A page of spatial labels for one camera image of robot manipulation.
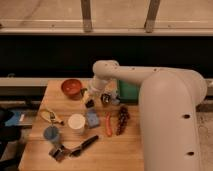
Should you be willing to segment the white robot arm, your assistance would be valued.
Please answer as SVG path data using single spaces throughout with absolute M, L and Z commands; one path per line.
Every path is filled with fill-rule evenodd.
M 88 99 L 113 79 L 140 87 L 138 105 L 144 171 L 202 171 L 196 107 L 207 95 L 203 76 L 189 69 L 93 64 Z

